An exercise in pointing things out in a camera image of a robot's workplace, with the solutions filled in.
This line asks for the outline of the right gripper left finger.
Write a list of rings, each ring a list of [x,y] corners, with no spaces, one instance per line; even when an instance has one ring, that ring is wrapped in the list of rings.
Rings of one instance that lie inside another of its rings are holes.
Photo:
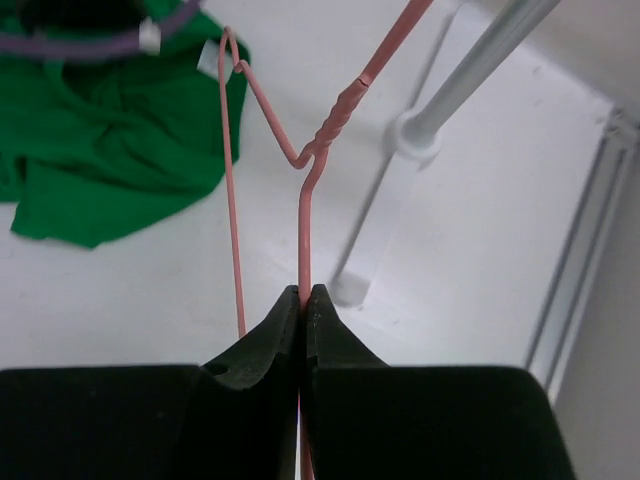
[[[5,479],[290,479],[298,291],[204,364],[8,369]]]

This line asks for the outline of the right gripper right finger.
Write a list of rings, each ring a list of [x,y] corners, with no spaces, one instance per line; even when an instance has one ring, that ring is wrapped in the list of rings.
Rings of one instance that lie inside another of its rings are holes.
[[[305,414],[319,479],[571,479],[548,397],[526,370],[389,366],[313,288]]]

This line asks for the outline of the pink wire hanger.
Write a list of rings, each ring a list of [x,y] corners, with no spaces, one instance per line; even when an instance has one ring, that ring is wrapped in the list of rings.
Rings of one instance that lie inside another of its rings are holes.
[[[226,27],[219,43],[218,75],[224,79],[227,52],[231,53],[233,70],[243,74],[251,88],[263,115],[289,164],[301,170],[308,164],[312,167],[301,187],[298,207],[298,290],[300,304],[305,308],[311,297],[311,206],[312,194],[327,163],[329,149],[334,140],[349,121],[352,113],[367,93],[368,88],[385,68],[391,57],[411,33],[418,21],[432,5],[430,1],[410,1],[395,21],[375,53],[364,67],[363,71],[337,97],[328,117],[324,120],[315,136],[300,152],[296,152],[273,111],[266,95],[257,82],[251,66],[239,56],[238,45],[233,31]],[[226,188],[228,198],[229,223],[231,234],[231,248],[234,268],[234,283],[236,296],[237,326],[240,336],[247,332],[240,251],[235,201],[235,185],[233,178],[230,124],[228,114],[227,90],[224,84],[219,85],[221,121],[223,128],[224,161],[226,173]]]

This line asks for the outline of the green t shirt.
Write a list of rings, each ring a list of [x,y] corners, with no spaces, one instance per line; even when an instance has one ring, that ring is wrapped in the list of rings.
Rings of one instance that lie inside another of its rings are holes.
[[[246,79],[200,71],[223,29],[198,14],[156,56],[1,59],[1,199],[11,229],[94,248],[208,196],[239,156]]]

